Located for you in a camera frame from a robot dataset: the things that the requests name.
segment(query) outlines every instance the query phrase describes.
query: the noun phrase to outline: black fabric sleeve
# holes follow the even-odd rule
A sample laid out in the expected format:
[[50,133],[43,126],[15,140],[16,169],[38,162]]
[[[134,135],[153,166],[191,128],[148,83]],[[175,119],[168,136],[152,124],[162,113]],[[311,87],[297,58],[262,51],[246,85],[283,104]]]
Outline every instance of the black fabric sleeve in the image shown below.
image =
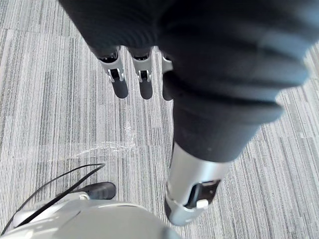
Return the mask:
[[158,45],[174,99],[174,140],[209,161],[235,159],[282,109],[278,92],[307,78],[319,39],[316,0],[60,0],[92,51]]

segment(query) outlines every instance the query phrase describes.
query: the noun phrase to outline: striped carpet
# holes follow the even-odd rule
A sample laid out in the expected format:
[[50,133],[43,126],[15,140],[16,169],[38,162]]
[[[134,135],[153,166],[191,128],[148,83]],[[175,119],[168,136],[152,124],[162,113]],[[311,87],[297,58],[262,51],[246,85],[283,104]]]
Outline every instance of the striped carpet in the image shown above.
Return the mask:
[[[107,166],[116,199],[168,223],[162,206],[171,154],[172,102],[145,101],[126,50],[129,96],[115,97],[96,58],[56,0],[0,0],[0,227],[49,179],[86,163]],[[310,79],[278,96],[286,113],[265,125],[232,165],[209,210],[176,231],[187,239],[319,238],[319,45]],[[43,190],[52,197],[82,169]]]

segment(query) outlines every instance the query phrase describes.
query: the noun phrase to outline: black cable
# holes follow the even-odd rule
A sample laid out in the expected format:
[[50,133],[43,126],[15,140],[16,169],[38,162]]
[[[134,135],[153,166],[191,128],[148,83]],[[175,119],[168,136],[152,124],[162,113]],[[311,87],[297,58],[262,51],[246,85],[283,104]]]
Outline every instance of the black cable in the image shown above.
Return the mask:
[[[42,190],[45,186],[47,186],[48,184],[54,182],[55,180],[69,174],[72,173],[73,171],[76,171],[80,168],[85,168],[85,167],[89,167],[89,166],[99,166],[96,169],[92,170],[91,172],[89,172],[87,175],[85,175],[83,178],[81,178],[77,183],[75,183],[73,186],[71,186],[69,189],[67,189],[66,191],[64,191],[63,193],[61,193],[60,195],[58,195],[56,198],[52,199],[50,202],[48,202],[47,204],[45,204],[44,206],[42,206],[40,209],[38,209],[37,211],[35,211],[32,215],[30,215],[27,219],[25,219],[22,223],[20,223],[18,225],[18,227],[27,224],[29,222],[31,222],[34,218],[36,218],[38,215],[40,215],[43,211],[45,211],[46,209],[48,209],[49,207],[51,207],[53,204],[55,204],[56,202],[58,202],[59,200],[61,200],[63,197],[65,197],[67,194],[71,193],[76,187],[78,187],[81,183],[83,183],[88,177],[90,177],[92,174],[94,174],[95,172],[99,171],[101,168],[103,168],[105,166],[105,163],[96,163],[96,164],[86,164],[86,165],[82,165],[80,167],[74,168],[66,173],[61,174],[60,176],[53,178],[52,180],[50,180],[49,182],[43,184],[40,188],[38,188],[30,197],[28,197],[27,200],[25,200],[24,203],[22,203],[22,205],[18,208],[18,210],[15,212],[15,214],[20,211],[40,190]],[[4,227],[4,230],[1,232],[0,236],[3,236],[4,233],[6,232],[6,230],[8,229],[8,227],[10,226],[10,224],[13,221],[13,218],[15,216],[15,214],[10,218],[10,220],[8,221],[8,223],[6,224],[6,226]]]

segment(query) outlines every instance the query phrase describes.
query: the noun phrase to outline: black fingertip pad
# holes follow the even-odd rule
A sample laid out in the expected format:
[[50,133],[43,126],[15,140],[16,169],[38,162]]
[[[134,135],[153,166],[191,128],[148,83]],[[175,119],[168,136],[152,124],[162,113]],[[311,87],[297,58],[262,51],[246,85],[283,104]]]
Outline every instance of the black fingertip pad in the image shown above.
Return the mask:
[[112,82],[112,86],[114,93],[118,98],[124,99],[126,96],[128,96],[129,90],[125,80]]
[[140,93],[143,99],[150,99],[153,95],[152,82],[143,81],[140,83]]

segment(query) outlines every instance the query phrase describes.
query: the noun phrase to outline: robotic arm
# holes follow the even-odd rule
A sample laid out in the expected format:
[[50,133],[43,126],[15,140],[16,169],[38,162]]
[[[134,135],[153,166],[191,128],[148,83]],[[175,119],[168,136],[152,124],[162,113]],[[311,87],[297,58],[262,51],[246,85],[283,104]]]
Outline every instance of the robotic arm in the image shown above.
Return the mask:
[[153,93],[150,49],[162,51],[163,96],[174,99],[164,204],[179,226],[208,207],[260,125],[280,116],[275,97],[304,82],[304,53],[319,38],[316,0],[59,2],[119,98],[128,89],[118,46],[133,57],[144,99]]

